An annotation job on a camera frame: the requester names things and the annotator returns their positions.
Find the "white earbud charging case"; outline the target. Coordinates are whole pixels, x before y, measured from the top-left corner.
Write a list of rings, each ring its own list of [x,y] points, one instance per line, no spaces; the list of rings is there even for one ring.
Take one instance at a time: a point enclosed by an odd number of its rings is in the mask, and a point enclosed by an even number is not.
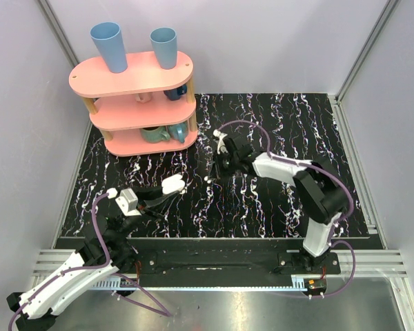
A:
[[[181,192],[186,186],[185,181],[181,174],[174,174],[165,178],[161,182],[161,188],[163,194],[172,194],[174,192]]]

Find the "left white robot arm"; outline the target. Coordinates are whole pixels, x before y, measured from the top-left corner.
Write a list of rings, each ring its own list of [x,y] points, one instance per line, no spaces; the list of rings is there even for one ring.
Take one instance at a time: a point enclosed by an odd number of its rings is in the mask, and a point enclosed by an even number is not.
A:
[[[186,184],[175,175],[154,187],[109,188],[91,207],[92,225],[81,247],[52,274],[27,292],[6,301],[13,312],[9,330],[49,330],[57,317],[85,291],[111,276],[139,272],[139,253],[128,242],[134,224],[155,215],[154,207],[175,197]]]

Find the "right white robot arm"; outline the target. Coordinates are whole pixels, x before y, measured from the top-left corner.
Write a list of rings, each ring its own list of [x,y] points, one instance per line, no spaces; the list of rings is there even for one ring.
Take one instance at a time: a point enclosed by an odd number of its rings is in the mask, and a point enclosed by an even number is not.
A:
[[[296,189],[308,227],[303,246],[293,255],[291,265],[315,273],[330,252],[336,223],[353,200],[327,161],[283,159],[253,149],[241,137],[214,131],[217,151],[211,177],[220,179],[235,173],[287,183]]]

